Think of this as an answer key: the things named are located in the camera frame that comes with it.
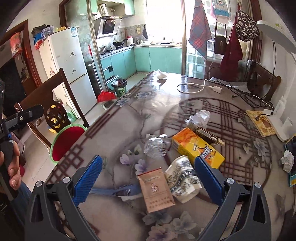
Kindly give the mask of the black shoulder bag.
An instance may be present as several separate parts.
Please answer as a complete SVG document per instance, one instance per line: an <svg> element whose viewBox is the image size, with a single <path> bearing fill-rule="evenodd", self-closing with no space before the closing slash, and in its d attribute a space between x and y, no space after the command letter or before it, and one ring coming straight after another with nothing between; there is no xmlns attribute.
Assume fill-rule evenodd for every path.
<svg viewBox="0 0 296 241"><path fill-rule="evenodd" d="M214 54L224 55L227 46L227 26L224 24L225 27L225 36L217 35L217 28L218 28L218 21L215 24L215 36L214 36Z"/></svg>

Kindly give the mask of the person's left hand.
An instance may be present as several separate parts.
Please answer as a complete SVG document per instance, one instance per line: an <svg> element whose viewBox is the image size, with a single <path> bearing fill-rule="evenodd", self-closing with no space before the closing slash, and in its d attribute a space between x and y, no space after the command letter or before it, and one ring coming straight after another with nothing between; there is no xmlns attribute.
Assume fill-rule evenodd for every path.
<svg viewBox="0 0 296 241"><path fill-rule="evenodd" d="M22 180L21 180L21 175L20 175L20 150L18 147L18 144L14 142L13 140L10 140L10 143L13 144L13 155L12 155L12 160L10 162L10 165L7 168L8 174L10 176L10 186L14 190L18 190Z"/></svg>

